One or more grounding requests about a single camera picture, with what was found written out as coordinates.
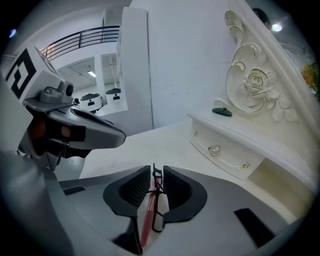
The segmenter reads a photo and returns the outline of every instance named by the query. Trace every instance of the crystal knob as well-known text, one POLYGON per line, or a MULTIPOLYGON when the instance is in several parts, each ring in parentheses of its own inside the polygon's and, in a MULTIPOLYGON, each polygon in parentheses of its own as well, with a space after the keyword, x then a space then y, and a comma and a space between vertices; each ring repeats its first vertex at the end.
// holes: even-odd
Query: crystal knob
POLYGON ((220 154, 220 146, 219 145, 211 145, 208 150, 210 151, 210 155, 216 157, 220 154))

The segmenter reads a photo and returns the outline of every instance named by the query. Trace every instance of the black metal railing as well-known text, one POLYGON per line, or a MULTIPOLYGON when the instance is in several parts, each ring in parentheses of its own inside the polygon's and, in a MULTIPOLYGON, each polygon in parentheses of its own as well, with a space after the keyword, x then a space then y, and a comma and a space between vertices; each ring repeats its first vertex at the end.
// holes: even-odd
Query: black metal railing
POLYGON ((119 37, 119 29, 120 26, 102 26, 79 31, 51 43, 40 51, 49 61, 52 61, 82 47, 116 42, 119 37))

